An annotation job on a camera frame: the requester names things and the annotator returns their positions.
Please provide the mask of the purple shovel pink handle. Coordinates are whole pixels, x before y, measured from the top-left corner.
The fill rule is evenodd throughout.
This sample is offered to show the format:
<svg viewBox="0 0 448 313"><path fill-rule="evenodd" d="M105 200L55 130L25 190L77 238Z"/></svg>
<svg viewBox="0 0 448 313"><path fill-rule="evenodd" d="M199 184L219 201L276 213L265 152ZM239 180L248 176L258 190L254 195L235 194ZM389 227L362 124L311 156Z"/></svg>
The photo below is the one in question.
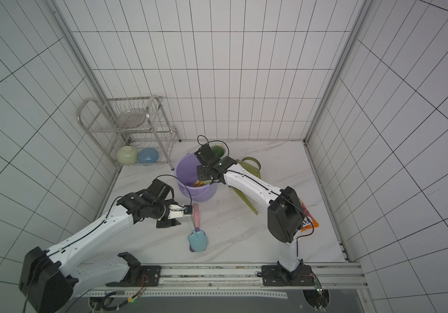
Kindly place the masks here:
<svg viewBox="0 0 448 313"><path fill-rule="evenodd" d="M199 214L199 205L196 203L193 205L193 222L195 225L195 231L200 231L200 214Z"/></svg>

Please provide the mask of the teal plastic shovel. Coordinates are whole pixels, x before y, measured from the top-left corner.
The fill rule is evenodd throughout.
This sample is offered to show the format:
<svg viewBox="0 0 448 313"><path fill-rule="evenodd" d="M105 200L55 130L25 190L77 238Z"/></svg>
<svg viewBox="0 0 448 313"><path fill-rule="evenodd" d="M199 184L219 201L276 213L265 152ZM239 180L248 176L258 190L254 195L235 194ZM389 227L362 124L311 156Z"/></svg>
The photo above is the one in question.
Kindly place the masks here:
<svg viewBox="0 0 448 313"><path fill-rule="evenodd" d="M188 219L188 223L191 228L191 234L188 236L190 249L194 252L204 252L208 246L206 234L202 230L195 231L193 217Z"/></svg>

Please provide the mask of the yellow spade orange handle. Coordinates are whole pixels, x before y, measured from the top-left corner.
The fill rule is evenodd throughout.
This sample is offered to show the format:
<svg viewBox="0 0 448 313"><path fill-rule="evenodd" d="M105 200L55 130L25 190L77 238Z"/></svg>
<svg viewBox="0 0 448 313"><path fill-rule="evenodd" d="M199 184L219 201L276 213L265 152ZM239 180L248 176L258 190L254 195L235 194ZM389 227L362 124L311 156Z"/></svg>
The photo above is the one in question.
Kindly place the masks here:
<svg viewBox="0 0 448 313"><path fill-rule="evenodd" d="M208 185L208 184L210 184L211 183L211 180L208 180L208 181L199 181L199 180L197 180L194 184L193 184L193 187L200 187L200 186L204 186L204 185Z"/></svg>

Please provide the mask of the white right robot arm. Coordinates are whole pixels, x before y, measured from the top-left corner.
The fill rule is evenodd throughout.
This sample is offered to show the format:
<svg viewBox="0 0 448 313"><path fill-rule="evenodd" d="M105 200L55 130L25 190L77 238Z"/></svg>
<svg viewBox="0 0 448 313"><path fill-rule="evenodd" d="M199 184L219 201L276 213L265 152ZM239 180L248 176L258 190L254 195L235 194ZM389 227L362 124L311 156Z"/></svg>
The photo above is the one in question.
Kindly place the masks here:
<svg viewBox="0 0 448 313"><path fill-rule="evenodd" d="M234 187L267 209L268 230L279 242L279 267L288 274L299 270L302 259L298 256L297 239L304 224L311 219L296 191L289 186L281 189L261 180L237 160L217 156L207 143L194 155L200 163L197 166L199 179Z"/></svg>

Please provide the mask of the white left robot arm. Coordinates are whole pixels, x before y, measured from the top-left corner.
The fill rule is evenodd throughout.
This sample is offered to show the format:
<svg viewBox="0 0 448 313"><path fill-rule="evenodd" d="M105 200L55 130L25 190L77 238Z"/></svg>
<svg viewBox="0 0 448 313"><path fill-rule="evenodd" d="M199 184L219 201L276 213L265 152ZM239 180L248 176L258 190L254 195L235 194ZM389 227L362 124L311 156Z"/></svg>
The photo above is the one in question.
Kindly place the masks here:
<svg viewBox="0 0 448 313"><path fill-rule="evenodd" d="M19 281L24 305L36 312L57 312L72 297L102 285L144 284L143 266L128 252L101 263L87 263L87 259L115 235L145 219L155 220L157 228L170 228L192 212L193 205L176 202L174 189L159 179L147 189L119 196L106 214L76 234L25 255Z"/></svg>

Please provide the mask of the purple plastic bucket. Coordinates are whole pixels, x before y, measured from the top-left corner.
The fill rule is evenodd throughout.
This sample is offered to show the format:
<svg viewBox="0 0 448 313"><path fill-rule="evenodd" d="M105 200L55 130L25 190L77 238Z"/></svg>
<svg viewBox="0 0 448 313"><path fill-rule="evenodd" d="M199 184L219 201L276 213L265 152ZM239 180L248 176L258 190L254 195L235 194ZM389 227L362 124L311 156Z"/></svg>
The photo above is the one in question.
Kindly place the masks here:
<svg viewBox="0 0 448 313"><path fill-rule="evenodd" d="M174 173L178 178L178 186L181 193L186 197L191 197L193 202L205 202L211 199L217 192L216 184L207 184L194 187L197 182L197 167L200 162L192 153L185 155L176 165Z"/></svg>

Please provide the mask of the blue bowl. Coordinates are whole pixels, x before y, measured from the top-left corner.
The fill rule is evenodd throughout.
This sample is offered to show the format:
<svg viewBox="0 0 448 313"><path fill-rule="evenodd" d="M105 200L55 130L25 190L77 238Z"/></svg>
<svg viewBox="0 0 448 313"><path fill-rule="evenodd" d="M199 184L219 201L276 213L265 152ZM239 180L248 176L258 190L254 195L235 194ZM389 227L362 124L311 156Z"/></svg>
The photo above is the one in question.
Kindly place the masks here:
<svg viewBox="0 0 448 313"><path fill-rule="evenodd" d="M159 152L153 147L142 149L137 154L137 162L139 164L153 164L159 160Z"/></svg>

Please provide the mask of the pale green bowl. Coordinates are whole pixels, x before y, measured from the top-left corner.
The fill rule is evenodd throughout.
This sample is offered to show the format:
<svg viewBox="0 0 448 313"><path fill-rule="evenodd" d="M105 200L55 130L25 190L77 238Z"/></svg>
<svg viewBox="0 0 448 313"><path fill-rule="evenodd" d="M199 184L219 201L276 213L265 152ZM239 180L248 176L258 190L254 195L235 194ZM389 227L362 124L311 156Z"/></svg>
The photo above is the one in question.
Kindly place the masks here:
<svg viewBox="0 0 448 313"><path fill-rule="evenodd" d="M137 163L138 151L131 146L123 146L116 153L116 160L119 164Z"/></svg>

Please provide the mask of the stainless steel dish rack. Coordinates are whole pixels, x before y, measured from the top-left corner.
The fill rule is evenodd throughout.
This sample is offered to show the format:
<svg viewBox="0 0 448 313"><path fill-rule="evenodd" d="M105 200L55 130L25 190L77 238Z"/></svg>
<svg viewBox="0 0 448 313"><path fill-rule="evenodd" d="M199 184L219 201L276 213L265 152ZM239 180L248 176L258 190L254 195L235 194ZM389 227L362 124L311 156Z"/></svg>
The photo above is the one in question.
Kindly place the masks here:
<svg viewBox="0 0 448 313"><path fill-rule="evenodd" d="M124 166L116 160L117 151L123 146L131 146L138 152L147 147L155 148L159 160L154 164L168 164L174 169L170 155L174 144L182 139L169 121L164 100L158 95L111 98L105 102L88 98L78 106L75 116L80 128L117 168ZM117 117L135 108L146 110L143 125L137 129L118 129Z"/></svg>

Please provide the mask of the metal strainer dish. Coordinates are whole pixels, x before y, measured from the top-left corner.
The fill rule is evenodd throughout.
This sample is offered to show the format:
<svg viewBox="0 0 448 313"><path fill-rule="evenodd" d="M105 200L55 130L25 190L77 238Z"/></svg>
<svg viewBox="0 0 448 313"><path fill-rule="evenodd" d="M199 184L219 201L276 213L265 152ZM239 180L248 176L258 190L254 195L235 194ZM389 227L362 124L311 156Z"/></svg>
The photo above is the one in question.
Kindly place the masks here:
<svg viewBox="0 0 448 313"><path fill-rule="evenodd" d="M116 119L118 129L137 129L143 125L146 120L146 110L135 108L122 112Z"/></svg>

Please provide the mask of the orange candy snack bag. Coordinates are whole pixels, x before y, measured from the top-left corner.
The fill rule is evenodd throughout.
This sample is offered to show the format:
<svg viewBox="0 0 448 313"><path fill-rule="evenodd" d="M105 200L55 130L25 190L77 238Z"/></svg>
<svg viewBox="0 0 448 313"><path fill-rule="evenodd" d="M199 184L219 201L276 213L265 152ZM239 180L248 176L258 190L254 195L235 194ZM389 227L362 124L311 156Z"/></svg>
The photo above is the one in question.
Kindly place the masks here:
<svg viewBox="0 0 448 313"><path fill-rule="evenodd" d="M310 214L306 205L303 203L301 199L299 199L300 204L302 205L302 210L304 211L304 220L303 227L301 232L306 232L307 230L312 230L319 227L319 223L314 219L314 217Z"/></svg>

